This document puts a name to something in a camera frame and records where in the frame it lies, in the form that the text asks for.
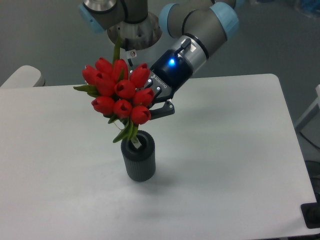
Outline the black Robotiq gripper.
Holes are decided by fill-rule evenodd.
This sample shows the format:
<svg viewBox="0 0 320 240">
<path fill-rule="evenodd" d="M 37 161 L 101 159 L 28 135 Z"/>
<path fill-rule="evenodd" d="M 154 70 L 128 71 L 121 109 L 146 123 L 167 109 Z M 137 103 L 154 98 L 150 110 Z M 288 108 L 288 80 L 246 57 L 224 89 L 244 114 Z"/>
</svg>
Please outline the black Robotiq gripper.
<svg viewBox="0 0 320 240">
<path fill-rule="evenodd" d="M 175 106 L 171 98 L 175 92 L 193 75 L 193 68 L 185 52 L 187 49 L 167 50 L 149 69 L 149 76 L 144 85 L 138 90 L 150 88 L 154 92 L 154 98 L 148 109 L 151 120 L 173 115 Z M 163 106 L 152 109 L 156 103 L 163 103 Z"/>
</svg>

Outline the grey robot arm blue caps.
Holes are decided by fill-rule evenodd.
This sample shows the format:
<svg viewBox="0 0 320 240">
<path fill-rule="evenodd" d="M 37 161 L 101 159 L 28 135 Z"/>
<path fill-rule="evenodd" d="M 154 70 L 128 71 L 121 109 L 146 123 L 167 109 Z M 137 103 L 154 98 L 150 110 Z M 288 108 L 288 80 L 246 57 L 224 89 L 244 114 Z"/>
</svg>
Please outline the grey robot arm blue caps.
<svg viewBox="0 0 320 240">
<path fill-rule="evenodd" d="M 151 110 L 158 119 L 175 112 L 175 92 L 238 30 L 241 0 L 189 0 L 165 5 L 159 15 L 145 0 L 84 0 L 78 9 L 96 33 L 107 32 L 120 43 L 120 56 L 130 68 L 150 66 L 145 84 L 154 91 Z"/>
</svg>

